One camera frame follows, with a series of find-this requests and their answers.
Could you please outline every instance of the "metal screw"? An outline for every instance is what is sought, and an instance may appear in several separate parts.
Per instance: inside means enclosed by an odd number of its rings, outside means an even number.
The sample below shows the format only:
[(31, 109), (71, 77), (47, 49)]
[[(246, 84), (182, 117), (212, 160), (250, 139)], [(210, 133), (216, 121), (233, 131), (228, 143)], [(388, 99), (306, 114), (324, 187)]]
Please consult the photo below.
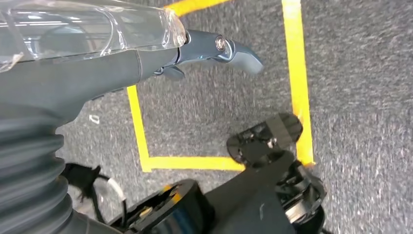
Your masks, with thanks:
[(219, 51), (224, 51), (225, 50), (225, 44), (226, 41), (224, 39), (223, 36), (217, 36), (216, 40), (215, 40), (215, 45), (217, 46), (217, 49)]

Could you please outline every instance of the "trigger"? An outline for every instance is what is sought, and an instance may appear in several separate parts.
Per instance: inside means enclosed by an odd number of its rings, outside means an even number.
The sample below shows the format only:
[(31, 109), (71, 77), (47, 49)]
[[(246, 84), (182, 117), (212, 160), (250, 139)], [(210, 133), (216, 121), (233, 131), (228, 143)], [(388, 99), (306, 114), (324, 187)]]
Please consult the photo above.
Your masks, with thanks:
[(185, 73), (177, 67), (166, 67), (163, 70), (163, 75), (172, 81), (178, 81), (185, 78)]

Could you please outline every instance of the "gray carpet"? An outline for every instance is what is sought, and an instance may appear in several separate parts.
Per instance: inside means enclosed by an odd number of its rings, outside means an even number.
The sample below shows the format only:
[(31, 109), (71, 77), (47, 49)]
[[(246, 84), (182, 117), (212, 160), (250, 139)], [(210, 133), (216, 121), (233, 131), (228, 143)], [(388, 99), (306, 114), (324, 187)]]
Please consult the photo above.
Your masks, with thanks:
[[(144, 1), (162, 6), (167, 1)], [(335, 233), (413, 233), (413, 4), (310, 0), (302, 6), (316, 172)], [(218, 65), (183, 67), (187, 78), (138, 85), (150, 155), (226, 155), (229, 134), (291, 110), (281, 1), (236, 0), (182, 18), (251, 46), (257, 76)], [(98, 115), (100, 124), (89, 121)], [(234, 172), (140, 169), (126, 92), (86, 104), (61, 131), (68, 161), (102, 165), (132, 201), (192, 177), (208, 191)], [(120, 211), (107, 196), (107, 219)]]

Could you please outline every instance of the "electrical cable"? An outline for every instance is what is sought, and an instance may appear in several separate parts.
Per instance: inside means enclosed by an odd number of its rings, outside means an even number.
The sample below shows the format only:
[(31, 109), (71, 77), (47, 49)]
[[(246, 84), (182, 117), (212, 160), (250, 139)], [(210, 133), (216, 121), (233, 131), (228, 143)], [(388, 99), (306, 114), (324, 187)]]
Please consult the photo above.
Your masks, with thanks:
[(125, 194), (123, 193), (119, 184), (113, 178), (100, 174), (100, 166), (92, 169), (91, 167), (82, 166), (76, 163), (66, 163), (65, 169), (61, 173), (61, 175), (68, 180), (70, 185), (75, 186), (81, 190), (82, 194), (80, 197), (82, 200), (85, 197), (92, 200), (96, 219), (99, 222), (106, 224), (102, 212), (99, 209), (97, 193), (94, 187), (94, 182), (97, 178), (105, 180), (113, 188), (113, 190), (115, 190), (118, 197), (120, 198), (123, 210), (121, 228), (126, 227), (128, 207), (126, 204)]
[(326, 230), (325, 228), (321, 229), (321, 233), (323, 234), (333, 234), (333, 232)]
[(108, 177), (106, 175), (103, 175), (103, 174), (99, 174), (97, 177), (100, 178), (100, 179), (105, 180), (113, 188), (113, 190), (115, 190), (118, 197), (120, 198), (121, 203), (122, 203), (122, 212), (123, 212), (121, 227), (122, 228), (126, 227), (128, 206), (126, 204), (126, 197), (125, 197), (125, 194), (123, 193), (123, 190), (121, 189), (119, 184), (113, 178), (110, 178), (110, 177)]

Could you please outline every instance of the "black cylindrical part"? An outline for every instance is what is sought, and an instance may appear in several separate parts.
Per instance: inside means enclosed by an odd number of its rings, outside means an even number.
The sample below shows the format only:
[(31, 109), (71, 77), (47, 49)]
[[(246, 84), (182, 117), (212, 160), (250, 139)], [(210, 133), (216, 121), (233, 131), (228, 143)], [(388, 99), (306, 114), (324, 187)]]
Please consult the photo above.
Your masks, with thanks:
[[(8, 109), (10, 114), (18, 108)], [(0, 234), (118, 234), (72, 209), (64, 160), (55, 152), (63, 136), (41, 111), (0, 121)]]

